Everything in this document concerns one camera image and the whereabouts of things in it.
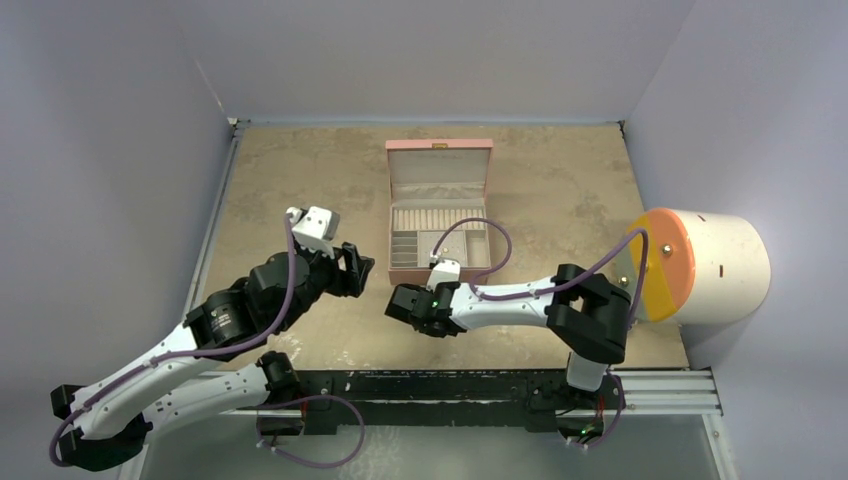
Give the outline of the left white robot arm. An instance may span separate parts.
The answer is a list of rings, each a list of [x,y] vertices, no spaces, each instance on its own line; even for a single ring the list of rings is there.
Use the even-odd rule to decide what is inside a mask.
[[[50,441],[51,462],[99,472],[132,459],[155,437],[207,416],[307,402],[281,352],[268,351],[216,380],[189,381],[287,331],[324,294],[359,297],[374,265],[348,242],[330,254],[294,245],[272,255],[211,294],[164,340],[113,375],[89,386],[56,387],[50,400],[62,423]]]

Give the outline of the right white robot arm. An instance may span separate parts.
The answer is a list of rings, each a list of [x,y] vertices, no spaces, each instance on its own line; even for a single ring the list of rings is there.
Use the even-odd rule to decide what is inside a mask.
[[[539,280],[474,287],[460,273],[458,262],[438,261],[424,286],[394,287],[385,315],[436,338],[486,327],[549,330],[571,350],[561,392],[576,407],[596,399],[607,369],[625,360],[632,297],[605,275],[561,264]]]

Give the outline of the pink jewelry box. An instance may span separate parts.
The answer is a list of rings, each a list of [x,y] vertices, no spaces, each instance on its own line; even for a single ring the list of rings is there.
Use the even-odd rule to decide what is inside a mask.
[[[463,281],[492,267],[490,226],[483,219],[493,147],[490,139],[385,143],[391,285],[424,285],[433,253],[457,260]]]

